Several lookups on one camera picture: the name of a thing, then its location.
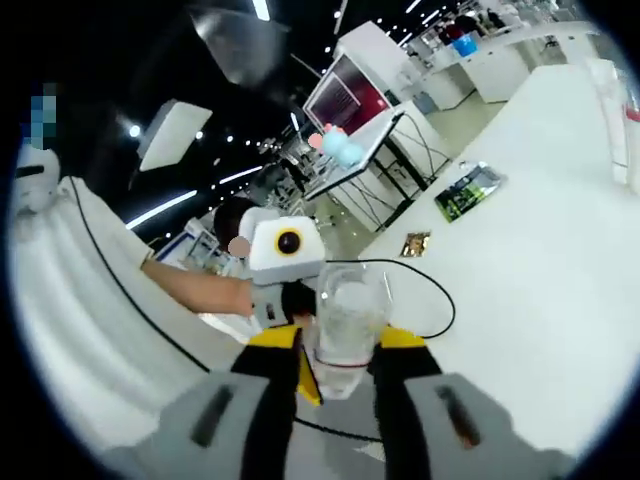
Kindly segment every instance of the monitor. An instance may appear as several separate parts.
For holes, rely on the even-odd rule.
[[[390,102],[346,54],[329,67],[304,105],[316,127],[330,123],[347,135],[389,108]]]

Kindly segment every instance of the ceiling light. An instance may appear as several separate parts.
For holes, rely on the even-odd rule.
[[[291,112],[291,121],[293,122],[293,128],[296,129],[296,132],[299,132],[300,127],[298,126],[298,119],[293,112]]]
[[[262,167],[250,168],[249,170],[245,170],[244,172],[236,173],[235,175],[231,175],[230,177],[223,178],[218,183],[222,185],[224,183],[230,182],[231,180],[235,180],[236,178],[244,177],[245,175],[249,175],[250,173],[257,172],[258,170],[261,170],[261,169]]]
[[[269,8],[267,8],[267,0],[253,0],[253,8],[256,9],[256,16],[265,22],[271,20],[269,17]]]
[[[136,138],[140,135],[140,127],[138,125],[134,125],[129,129],[129,136],[132,138]]]
[[[429,15],[427,18],[424,19],[424,22],[422,22],[423,25],[426,25],[429,20],[431,20],[433,17],[435,17],[436,15],[438,15],[440,13],[440,10],[436,10],[435,12],[433,12],[431,15]]]
[[[413,35],[411,32],[407,33],[405,37],[402,40],[400,40],[398,45],[402,47],[405,43],[407,43],[407,40],[411,38],[411,35]]]
[[[404,13],[411,13],[411,10],[416,8],[421,1],[422,0],[413,0],[413,3],[409,5],[409,8],[407,8]]]
[[[191,190],[189,193],[185,193],[184,195],[180,195],[179,197],[174,198],[173,200],[169,200],[168,202],[163,203],[162,205],[158,205],[156,208],[149,210],[144,215],[140,215],[138,218],[131,220],[129,223],[127,223],[126,225],[127,230],[131,230],[132,228],[137,227],[142,222],[146,222],[151,217],[155,217],[159,213],[164,212],[167,208],[171,208],[174,205],[179,204],[180,202],[184,202],[185,200],[193,197],[196,193],[198,193],[197,190]]]

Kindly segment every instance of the white table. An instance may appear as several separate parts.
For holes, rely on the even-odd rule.
[[[485,161],[505,184],[448,224],[433,198]],[[622,401],[640,358],[640,197],[611,177],[606,128],[586,71],[540,67],[460,158],[361,258],[397,258],[453,296],[458,318],[428,341],[443,370],[502,403],[538,448],[579,454]],[[390,266],[392,323],[420,334],[449,319],[442,294]]]
[[[404,115],[394,125],[392,118],[400,112]],[[350,141],[365,149],[363,160],[349,169],[338,167],[330,169],[328,174],[318,175],[310,182],[305,199],[312,200],[322,193],[331,191],[331,194],[349,209],[365,228],[375,232],[404,201],[403,196],[393,185],[378,179],[377,169],[375,171],[369,169],[374,158],[384,166],[390,163],[390,158],[395,160],[395,156],[388,150],[385,151],[386,147],[382,145],[387,135],[417,170],[417,175],[431,176],[432,174],[431,163],[422,138],[430,148],[434,149],[432,159],[435,171],[449,157],[447,143],[413,102],[404,102],[378,114],[350,135]],[[321,170],[324,165],[331,164],[333,160],[323,156],[317,160],[316,167]]]
[[[539,49],[545,37],[556,38],[567,63],[580,64],[598,58],[590,40],[595,34],[598,31],[589,22],[558,22],[483,39],[477,52],[464,58],[452,56],[449,46],[434,54],[436,67],[423,76],[421,85],[440,109],[455,107],[474,88],[487,103],[507,101],[530,71],[544,63]]]

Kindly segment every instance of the black ceiling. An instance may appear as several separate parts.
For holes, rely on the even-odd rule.
[[[404,28],[420,31],[421,13],[452,4],[422,0],[407,15],[411,0],[349,0],[337,37],[334,12],[341,0],[267,3],[272,21],[289,29],[287,54],[269,82],[253,91],[231,84],[223,75],[187,14],[194,2],[117,0],[82,8],[56,4],[40,10],[41,18],[30,18],[42,45],[37,52],[38,80],[54,82],[57,88],[57,136],[52,145],[63,174],[84,177],[123,220],[198,189],[202,194],[188,205],[143,224],[139,233],[144,238],[180,229],[187,218],[219,201],[221,190],[210,190],[216,179],[268,161],[255,141],[278,137],[290,122],[291,103],[301,106],[315,86],[317,77],[289,53],[320,71],[332,62],[325,47],[334,47],[339,36],[362,23],[382,18],[383,29],[398,25],[392,38],[400,40],[406,35]],[[251,0],[198,5],[255,15]],[[136,173],[137,141],[117,119],[127,118],[144,130],[170,99],[213,111],[204,137],[178,165]],[[231,144],[226,142],[229,134],[235,138]],[[247,139],[254,142],[252,147],[245,146]],[[222,160],[214,166],[218,157]]]

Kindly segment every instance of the human arm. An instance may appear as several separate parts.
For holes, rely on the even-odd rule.
[[[251,281],[187,272],[155,260],[146,260],[142,271],[176,302],[194,313],[234,313],[244,317],[253,312]],[[315,292],[300,282],[283,284],[280,302],[289,321],[307,324],[315,315]]]
[[[194,313],[253,313],[251,282],[187,272],[155,260],[146,260],[142,271],[175,301]]]

